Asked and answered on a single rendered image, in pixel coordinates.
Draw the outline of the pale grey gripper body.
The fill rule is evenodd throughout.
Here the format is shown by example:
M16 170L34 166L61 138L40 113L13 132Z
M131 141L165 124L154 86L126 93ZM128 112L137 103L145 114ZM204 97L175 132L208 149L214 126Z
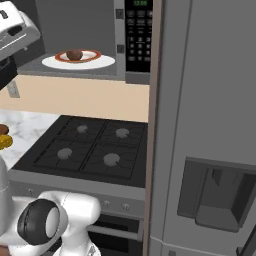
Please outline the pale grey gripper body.
M41 34L23 12L0 11L0 61L37 41Z

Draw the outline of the brown potato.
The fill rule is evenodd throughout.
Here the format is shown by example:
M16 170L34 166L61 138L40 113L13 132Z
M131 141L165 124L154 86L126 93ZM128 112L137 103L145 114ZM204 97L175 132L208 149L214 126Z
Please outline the brown potato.
M66 52L66 56L71 61L78 61L82 58L83 52L80 50L69 50Z

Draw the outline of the white microwave turntable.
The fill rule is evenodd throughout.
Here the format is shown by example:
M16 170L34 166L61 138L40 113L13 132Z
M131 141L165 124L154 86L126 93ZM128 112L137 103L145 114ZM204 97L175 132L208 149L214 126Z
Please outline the white microwave turntable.
M96 60L83 63L67 63L60 62L54 56L47 57L42 60L42 64L46 67L60 70L93 70L111 66L115 63L115 59L109 56L102 55Z

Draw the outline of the grey microwave oven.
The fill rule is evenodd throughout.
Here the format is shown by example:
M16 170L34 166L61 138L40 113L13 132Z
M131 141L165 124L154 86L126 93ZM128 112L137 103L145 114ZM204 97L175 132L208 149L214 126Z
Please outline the grey microwave oven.
M94 78L147 84L150 80L153 0L13 0L41 37L15 55L23 75ZM93 70L60 70L42 60L73 49L115 59Z

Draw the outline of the red-rimmed white plate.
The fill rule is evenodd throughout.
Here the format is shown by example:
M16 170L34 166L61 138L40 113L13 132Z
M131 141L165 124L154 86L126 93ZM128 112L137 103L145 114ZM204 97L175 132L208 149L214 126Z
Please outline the red-rimmed white plate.
M66 56L66 52L60 52L58 54L55 55L55 59L59 62L65 62L65 63L86 63L86 62L90 62L93 60L96 60L98 58L101 57L101 53L99 51L95 51L95 50L86 50L86 49L78 49L80 51L83 52L83 56L80 60L78 61L71 61L67 58Z

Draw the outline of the yellow round food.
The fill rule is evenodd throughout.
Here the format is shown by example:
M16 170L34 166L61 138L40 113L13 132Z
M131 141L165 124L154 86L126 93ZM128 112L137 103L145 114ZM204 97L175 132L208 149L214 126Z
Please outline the yellow round food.
M0 150L10 147L13 144L13 139L9 135L0 135Z

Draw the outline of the black gas hob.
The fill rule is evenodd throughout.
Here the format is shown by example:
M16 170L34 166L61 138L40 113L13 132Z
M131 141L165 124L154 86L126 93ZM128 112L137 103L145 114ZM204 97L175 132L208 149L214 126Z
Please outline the black gas hob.
M142 122L62 115L13 168L143 188L147 128Z

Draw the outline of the tan cabinet side panel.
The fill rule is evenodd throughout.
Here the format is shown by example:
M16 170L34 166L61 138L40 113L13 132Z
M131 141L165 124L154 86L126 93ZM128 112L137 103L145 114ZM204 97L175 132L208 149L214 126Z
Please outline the tan cabinet side panel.
M145 210L144 210L144 234L143 256L148 256L152 178L154 167L154 143L156 130L157 96L158 96L158 71L161 48L161 23L162 7L164 0L153 0L153 26L152 26L152 49L149 88L149 111L148 111L148 135L147 135L147 159L146 159L146 186L145 186Z

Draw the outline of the grey stove front panel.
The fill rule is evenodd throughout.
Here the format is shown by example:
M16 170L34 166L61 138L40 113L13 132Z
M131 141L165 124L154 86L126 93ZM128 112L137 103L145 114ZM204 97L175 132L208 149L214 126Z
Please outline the grey stove front panel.
M8 171L9 180L16 188L17 194L28 194L27 189L33 189L33 196L43 191L66 191L86 194L96 197L102 205L102 211L117 216L144 218L145 190L143 188L109 184L89 180L32 173L11 169ZM103 200L110 201L110 207L105 207ZM122 204L129 204L130 210L122 209Z

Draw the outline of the grey fridge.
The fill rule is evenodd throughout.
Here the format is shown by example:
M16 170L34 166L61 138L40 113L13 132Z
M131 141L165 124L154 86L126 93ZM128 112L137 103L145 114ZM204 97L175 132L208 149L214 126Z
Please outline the grey fridge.
M256 0L166 0L149 256L236 256L256 226Z

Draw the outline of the black oven door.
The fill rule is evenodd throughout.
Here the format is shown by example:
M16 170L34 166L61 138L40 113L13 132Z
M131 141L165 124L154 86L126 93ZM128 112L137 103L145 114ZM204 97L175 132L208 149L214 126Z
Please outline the black oven door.
M91 226L123 230L142 235L143 221L102 214ZM100 249L102 256L142 256L143 242L121 237L89 232L92 242Z

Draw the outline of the grey wall socket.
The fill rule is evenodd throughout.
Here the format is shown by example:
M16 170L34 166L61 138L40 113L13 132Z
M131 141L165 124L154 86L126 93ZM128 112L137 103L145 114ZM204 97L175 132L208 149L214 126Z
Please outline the grey wall socket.
M8 90L9 96L11 98L19 98L20 97L19 90L18 90L18 87L17 87L17 84L15 81L11 81L7 85L7 90Z

